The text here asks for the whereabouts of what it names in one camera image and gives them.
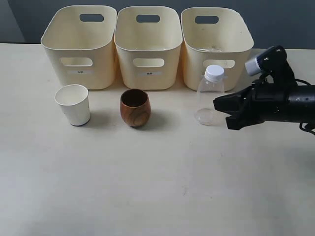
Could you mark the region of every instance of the wood grain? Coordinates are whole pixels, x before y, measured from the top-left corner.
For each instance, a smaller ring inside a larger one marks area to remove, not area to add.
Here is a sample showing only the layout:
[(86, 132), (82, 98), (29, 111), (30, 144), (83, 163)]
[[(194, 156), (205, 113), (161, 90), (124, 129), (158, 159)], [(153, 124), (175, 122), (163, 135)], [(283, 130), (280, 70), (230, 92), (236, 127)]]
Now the wood grain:
[(147, 123), (151, 115), (147, 93), (139, 89), (125, 91), (121, 96), (120, 113), (124, 122), (131, 127)]

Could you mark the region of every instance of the cream plastic bin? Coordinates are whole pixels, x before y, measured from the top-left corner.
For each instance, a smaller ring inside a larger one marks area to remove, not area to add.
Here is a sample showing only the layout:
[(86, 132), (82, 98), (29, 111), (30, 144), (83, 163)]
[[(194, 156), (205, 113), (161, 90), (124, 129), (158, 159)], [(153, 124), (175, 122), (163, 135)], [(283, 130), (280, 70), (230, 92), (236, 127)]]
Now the cream plastic bin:
[(115, 44), (124, 84), (132, 89), (167, 89), (176, 80), (183, 41), (175, 10), (132, 6), (118, 13)]
[(185, 84), (197, 90), (206, 67), (218, 64), (227, 76), (225, 90), (233, 89), (254, 44), (241, 15), (227, 8), (189, 8), (182, 12), (182, 30)]
[(109, 6), (67, 6), (55, 14), (41, 43), (62, 85), (104, 89), (113, 83), (116, 18)]

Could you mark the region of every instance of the white table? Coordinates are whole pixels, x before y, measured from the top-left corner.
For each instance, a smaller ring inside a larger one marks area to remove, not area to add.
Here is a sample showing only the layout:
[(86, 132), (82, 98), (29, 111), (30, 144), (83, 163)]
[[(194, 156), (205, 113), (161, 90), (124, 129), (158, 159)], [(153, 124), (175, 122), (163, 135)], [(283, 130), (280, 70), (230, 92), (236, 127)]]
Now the white table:
[[(288, 55), (315, 83), (315, 51)], [(314, 236), (315, 137), (298, 124), (199, 125), (178, 80), (148, 92), (152, 117), (133, 129), (117, 79), (73, 127), (40, 45), (1, 44), (0, 70), (1, 236)]]

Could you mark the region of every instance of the paper cup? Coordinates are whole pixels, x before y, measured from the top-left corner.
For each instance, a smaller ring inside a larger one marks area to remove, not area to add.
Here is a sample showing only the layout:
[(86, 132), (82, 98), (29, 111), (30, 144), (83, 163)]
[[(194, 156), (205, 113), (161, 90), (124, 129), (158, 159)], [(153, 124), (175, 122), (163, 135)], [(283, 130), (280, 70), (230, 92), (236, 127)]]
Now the paper cup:
[(90, 120), (89, 91), (82, 85), (67, 85), (55, 94), (55, 101), (73, 126), (81, 126)]

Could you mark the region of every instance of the clear plastic bottle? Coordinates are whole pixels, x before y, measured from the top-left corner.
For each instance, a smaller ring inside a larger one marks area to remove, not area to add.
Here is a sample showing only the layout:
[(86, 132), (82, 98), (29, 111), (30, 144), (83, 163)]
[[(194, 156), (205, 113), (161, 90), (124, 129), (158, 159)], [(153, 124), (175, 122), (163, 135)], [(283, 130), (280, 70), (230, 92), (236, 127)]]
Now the clear plastic bottle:
[(224, 69), (219, 65), (209, 65), (197, 90), (195, 118), (204, 125), (216, 124), (221, 113), (214, 109), (213, 100), (224, 94)]

